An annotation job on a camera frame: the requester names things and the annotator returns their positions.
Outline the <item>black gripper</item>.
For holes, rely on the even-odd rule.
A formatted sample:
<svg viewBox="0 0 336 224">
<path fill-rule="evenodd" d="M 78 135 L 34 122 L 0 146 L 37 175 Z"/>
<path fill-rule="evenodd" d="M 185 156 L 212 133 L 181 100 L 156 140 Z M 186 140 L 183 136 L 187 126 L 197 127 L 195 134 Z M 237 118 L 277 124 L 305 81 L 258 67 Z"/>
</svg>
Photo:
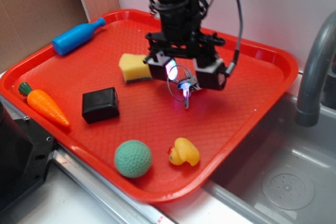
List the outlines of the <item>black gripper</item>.
<svg viewBox="0 0 336 224">
<path fill-rule="evenodd" d="M 176 80 L 178 76 L 177 58 L 200 58 L 215 60 L 216 46 L 223 46 L 225 40 L 217 33 L 201 32 L 202 19 L 207 14 L 206 0 L 182 0 L 176 3 L 157 2 L 154 9 L 161 18 L 161 31 L 148 33 L 149 56 L 143 62 L 149 66 L 150 74 L 156 80 Z M 194 59 L 194 69 L 202 89 L 223 90 L 226 70 L 221 58 L 205 68 Z"/>
</svg>

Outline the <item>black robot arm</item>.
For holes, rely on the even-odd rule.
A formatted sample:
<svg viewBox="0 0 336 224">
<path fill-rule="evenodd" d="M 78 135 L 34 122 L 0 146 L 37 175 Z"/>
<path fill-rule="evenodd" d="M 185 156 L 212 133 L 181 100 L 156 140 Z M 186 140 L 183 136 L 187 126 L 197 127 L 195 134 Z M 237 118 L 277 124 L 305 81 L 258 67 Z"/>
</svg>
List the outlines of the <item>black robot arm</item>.
<svg viewBox="0 0 336 224">
<path fill-rule="evenodd" d="M 218 56 L 216 46 L 225 41 L 216 34 L 201 32 L 201 21 L 206 16 L 206 0 L 158 0 L 154 9 L 159 12 L 161 32 L 149 33 L 149 55 L 144 63 L 151 76 L 167 80 L 168 66 L 175 58 L 192 59 L 199 86 L 222 90 L 226 82 L 226 67 Z"/>
</svg>

